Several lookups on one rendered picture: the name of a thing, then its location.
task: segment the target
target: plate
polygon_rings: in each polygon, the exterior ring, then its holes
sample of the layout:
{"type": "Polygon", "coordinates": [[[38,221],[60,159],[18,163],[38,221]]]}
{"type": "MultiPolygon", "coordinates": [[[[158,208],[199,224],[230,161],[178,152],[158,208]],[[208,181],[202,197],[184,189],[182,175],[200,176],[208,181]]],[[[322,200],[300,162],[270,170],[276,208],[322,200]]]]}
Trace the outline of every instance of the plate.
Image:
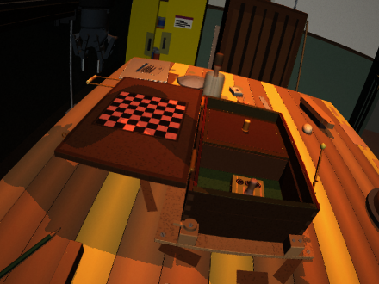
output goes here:
{"type": "Polygon", "coordinates": [[[177,78],[179,85],[192,89],[202,89],[204,86],[204,78],[200,76],[187,75],[177,78]]]}

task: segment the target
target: green pencil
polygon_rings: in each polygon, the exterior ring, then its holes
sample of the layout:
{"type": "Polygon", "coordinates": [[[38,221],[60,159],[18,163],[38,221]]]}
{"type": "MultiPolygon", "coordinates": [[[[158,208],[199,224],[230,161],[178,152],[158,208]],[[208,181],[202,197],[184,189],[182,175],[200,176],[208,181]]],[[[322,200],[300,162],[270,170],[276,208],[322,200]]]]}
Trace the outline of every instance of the green pencil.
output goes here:
{"type": "Polygon", "coordinates": [[[25,259],[27,259],[28,256],[30,256],[31,254],[33,254],[42,245],[44,245],[45,243],[47,243],[52,237],[55,236],[55,234],[59,230],[60,230],[60,228],[57,231],[52,232],[52,233],[48,234],[47,236],[45,236],[40,242],[38,242],[37,244],[35,244],[27,252],[25,252],[24,254],[22,254],[15,261],[13,261],[10,265],[8,265],[5,269],[3,269],[2,272],[0,272],[0,278],[2,278],[4,275],[6,275],[10,270],[12,270],[13,268],[15,268],[18,264],[20,264],[21,262],[23,262],[25,259]]]}

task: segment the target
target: white label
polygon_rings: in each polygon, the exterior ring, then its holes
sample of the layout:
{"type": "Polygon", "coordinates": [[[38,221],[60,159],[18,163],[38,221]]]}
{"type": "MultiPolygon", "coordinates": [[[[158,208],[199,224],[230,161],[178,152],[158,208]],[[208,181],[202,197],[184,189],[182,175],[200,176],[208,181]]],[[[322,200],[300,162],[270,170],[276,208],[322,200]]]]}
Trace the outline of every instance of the white label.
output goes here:
{"type": "Polygon", "coordinates": [[[192,29],[192,22],[193,21],[194,21],[194,18],[189,18],[187,16],[176,15],[175,16],[174,27],[176,27],[176,28],[192,29]]]}

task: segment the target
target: open box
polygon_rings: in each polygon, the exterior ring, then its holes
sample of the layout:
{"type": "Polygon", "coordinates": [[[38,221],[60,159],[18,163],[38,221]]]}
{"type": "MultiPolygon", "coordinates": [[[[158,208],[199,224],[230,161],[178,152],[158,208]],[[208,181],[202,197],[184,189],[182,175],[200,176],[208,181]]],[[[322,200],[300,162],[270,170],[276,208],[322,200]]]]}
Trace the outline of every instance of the open box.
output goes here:
{"type": "Polygon", "coordinates": [[[200,119],[182,219],[227,238],[282,242],[301,235],[320,206],[282,114],[206,96],[200,119]],[[241,129],[245,119],[249,133],[241,129]],[[232,192],[233,175],[264,180],[264,197],[232,192]]]}

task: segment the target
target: yellow door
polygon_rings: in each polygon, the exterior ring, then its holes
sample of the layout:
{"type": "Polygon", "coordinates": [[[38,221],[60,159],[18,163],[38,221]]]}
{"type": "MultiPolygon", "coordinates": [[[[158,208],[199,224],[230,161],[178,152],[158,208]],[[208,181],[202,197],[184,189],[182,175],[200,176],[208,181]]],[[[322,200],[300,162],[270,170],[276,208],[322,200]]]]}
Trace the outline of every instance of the yellow door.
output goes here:
{"type": "Polygon", "coordinates": [[[157,30],[154,43],[160,50],[160,60],[195,65],[206,4],[207,0],[161,3],[159,16],[165,17],[165,27],[157,30]]]}
{"type": "Polygon", "coordinates": [[[127,35],[126,62],[133,57],[152,56],[159,0],[133,0],[127,35]]]}

